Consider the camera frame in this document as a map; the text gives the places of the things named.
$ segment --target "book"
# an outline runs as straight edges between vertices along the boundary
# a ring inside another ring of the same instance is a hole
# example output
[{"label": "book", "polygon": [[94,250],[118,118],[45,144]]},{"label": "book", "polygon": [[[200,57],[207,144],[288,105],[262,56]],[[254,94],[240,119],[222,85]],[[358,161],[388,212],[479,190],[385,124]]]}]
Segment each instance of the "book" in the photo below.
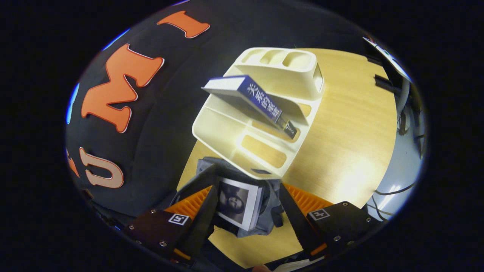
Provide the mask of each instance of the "book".
[{"label": "book", "polygon": [[297,133],[282,109],[248,75],[211,78],[202,89],[217,95],[248,117],[283,130],[291,139]]},{"label": "book", "polygon": [[239,228],[250,231],[257,224],[262,193],[260,186],[221,178],[217,214]]}]

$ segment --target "orange letter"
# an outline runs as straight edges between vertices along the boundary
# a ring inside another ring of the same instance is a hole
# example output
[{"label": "orange letter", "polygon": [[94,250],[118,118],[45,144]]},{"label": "orange letter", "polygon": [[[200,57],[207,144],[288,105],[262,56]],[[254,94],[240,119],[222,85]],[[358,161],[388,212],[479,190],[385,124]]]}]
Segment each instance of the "orange letter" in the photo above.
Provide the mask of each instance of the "orange letter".
[{"label": "orange letter", "polygon": [[97,116],[116,126],[119,133],[126,131],[131,109],[125,106],[116,109],[109,104],[131,102],[138,99],[138,94],[129,85],[126,76],[136,80],[138,87],[146,86],[164,63],[163,58],[151,59],[131,51],[129,44],[121,46],[106,61],[109,82],[88,90],[81,107],[81,116]]},{"label": "orange letter", "polygon": [[175,26],[185,32],[185,38],[191,39],[195,38],[207,29],[209,29],[210,25],[207,23],[200,23],[197,20],[191,18],[190,16],[185,14],[186,11],[182,10],[179,12],[175,12],[168,17],[163,18],[157,24],[170,24]]},{"label": "orange letter", "polygon": [[91,154],[87,154],[84,148],[79,148],[79,155],[81,156],[81,161],[85,166],[93,165],[100,168],[104,168],[111,172],[110,178],[103,178],[93,175],[89,170],[86,169],[86,176],[92,185],[100,185],[109,188],[119,188],[123,184],[123,174],[121,169],[113,162],[105,159],[95,157]]},{"label": "orange letter", "polygon": [[76,176],[79,178],[79,173],[77,171],[76,165],[74,164],[74,160],[72,158],[69,158],[69,152],[67,149],[65,150],[65,153],[67,154],[67,161],[69,162],[69,166],[71,167],[72,171],[76,174]]}]

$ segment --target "cable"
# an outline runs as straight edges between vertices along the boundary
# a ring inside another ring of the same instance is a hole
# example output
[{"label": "cable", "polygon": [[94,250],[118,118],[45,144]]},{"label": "cable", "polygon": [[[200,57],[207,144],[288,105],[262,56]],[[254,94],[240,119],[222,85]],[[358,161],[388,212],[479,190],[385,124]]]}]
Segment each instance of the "cable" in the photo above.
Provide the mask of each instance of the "cable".
[{"label": "cable", "polygon": [[[367,206],[368,206],[368,207],[372,207],[373,209],[375,209],[375,210],[376,210],[376,208],[375,208],[375,207],[373,207],[373,206],[371,206],[370,204],[367,204]],[[380,212],[381,212],[381,213],[384,213],[384,214],[386,214],[386,215],[395,215],[394,213],[391,213],[391,212],[384,212],[384,211],[380,211]]]},{"label": "cable", "polygon": [[405,187],[405,188],[403,188],[403,189],[401,189],[401,190],[395,191],[395,192],[390,192],[390,193],[382,193],[382,192],[380,192],[380,191],[378,191],[378,190],[375,190],[375,193],[377,193],[377,194],[379,194],[379,195],[381,195],[381,196],[389,196],[389,195],[394,195],[394,194],[398,194],[398,193],[404,192],[404,191],[406,191],[406,190],[408,190],[408,189],[412,188],[414,185],[415,185],[415,182],[414,182],[414,183],[412,183],[412,184],[410,184],[409,186],[407,186],[407,187]]},{"label": "cable", "polygon": [[373,199],[373,203],[375,204],[375,210],[377,210],[377,213],[378,213],[378,216],[380,217],[380,219],[383,220],[383,222],[387,222],[388,219],[381,216],[381,213],[380,213],[380,210],[378,209],[377,202],[375,201],[375,198],[373,196],[371,196],[371,199]]}]

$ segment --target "grey cloth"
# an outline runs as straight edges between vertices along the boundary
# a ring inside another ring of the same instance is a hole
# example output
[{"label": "grey cloth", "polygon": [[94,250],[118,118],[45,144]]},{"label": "grey cloth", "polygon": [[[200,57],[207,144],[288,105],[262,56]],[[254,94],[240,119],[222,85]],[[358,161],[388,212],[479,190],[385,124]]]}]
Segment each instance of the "grey cloth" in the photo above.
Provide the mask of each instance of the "grey cloth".
[{"label": "grey cloth", "polygon": [[[211,157],[205,157],[201,160],[198,160],[197,175],[213,164],[218,164],[219,166],[244,175],[227,161]],[[274,227],[274,221],[276,221],[277,227],[282,226],[282,216],[280,213],[282,213],[284,210],[282,209],[281,201],[279,200],[279,186],[281,184],[281,180],[262,180],[259,182],[264,183],[264,189],[266,192],[263,193],[261,213],[257,219],[256,227],[250,231],[238,228],[237,238],[256,234],[268,235]]]}]

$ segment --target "book spine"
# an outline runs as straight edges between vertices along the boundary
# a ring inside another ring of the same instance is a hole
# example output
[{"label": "book spine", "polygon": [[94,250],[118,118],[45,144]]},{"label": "book spine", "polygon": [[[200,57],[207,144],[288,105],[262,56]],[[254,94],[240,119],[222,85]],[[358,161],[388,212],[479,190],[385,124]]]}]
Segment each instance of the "book spine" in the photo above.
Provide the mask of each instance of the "book spine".
[{"label": "book spine", "polygon": [[245,77],[245,80],[237,90],[260,109],[277,127],[289,135],[291,139],[294,138],[297,132],[294,125],[283,118],[282,110],[250,76]]}]

